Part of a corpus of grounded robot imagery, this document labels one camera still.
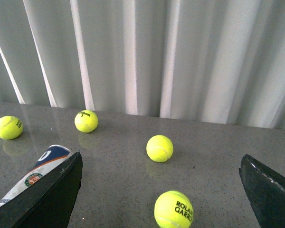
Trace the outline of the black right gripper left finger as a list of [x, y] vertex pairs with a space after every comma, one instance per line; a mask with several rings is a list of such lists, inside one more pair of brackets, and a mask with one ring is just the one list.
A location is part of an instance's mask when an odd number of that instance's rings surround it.
[[0, 228], [66, 228], [81, 187], [79, 152], [0, 207]]

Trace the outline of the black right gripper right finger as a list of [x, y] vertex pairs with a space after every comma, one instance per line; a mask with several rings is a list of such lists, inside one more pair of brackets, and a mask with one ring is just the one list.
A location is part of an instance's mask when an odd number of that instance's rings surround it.
[[285, 228], [285, 177], [248, 154], [239, 175], [260, 227]]

